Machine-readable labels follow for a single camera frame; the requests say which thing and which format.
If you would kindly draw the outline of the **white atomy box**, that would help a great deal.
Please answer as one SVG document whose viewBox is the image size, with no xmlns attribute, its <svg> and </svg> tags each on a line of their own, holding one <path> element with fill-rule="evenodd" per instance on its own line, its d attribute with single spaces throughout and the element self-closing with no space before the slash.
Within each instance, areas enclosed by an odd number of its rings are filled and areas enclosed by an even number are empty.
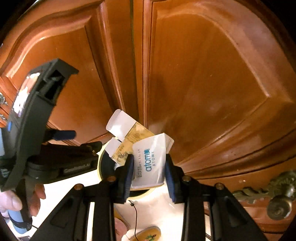
<svg viewBox="0 0 296 241">
<path fill-rule="evenodd" d="M 144 138 L 133 144 L 132 190 L 151 189 L 164 184 L 166 154 L 170 152 L 173 144 L 174 140 L 165 133 Z"/>
</svg>

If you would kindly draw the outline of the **yellow embroidered slipper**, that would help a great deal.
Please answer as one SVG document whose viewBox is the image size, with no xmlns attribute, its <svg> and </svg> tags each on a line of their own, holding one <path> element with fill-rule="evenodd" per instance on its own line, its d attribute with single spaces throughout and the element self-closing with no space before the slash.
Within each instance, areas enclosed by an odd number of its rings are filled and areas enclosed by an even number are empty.
<svg viewBox="0 0 296 241">
<path fill-rule="evenodd" d="M 129 240 L 131 241 L 158 241 L 161 237 L 161 230 L 157 226 L 148 227 L 136 233 Z"/>
</svg>

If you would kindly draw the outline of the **wooden cabinet door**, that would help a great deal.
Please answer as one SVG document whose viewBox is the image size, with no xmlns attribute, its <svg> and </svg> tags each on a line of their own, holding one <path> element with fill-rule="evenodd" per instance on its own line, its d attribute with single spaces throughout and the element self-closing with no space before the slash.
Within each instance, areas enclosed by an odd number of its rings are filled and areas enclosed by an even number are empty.
<svg viewBox="0 0 296 241">
<path fill-rule="evenodd" d="M 48 121 L 69 145 L 108 142 L 121 109 L 201 183 L 292 182 L 295 1 L 1 1 L 1 113 L 55 58 L 79 70 Z"/>
</svg>

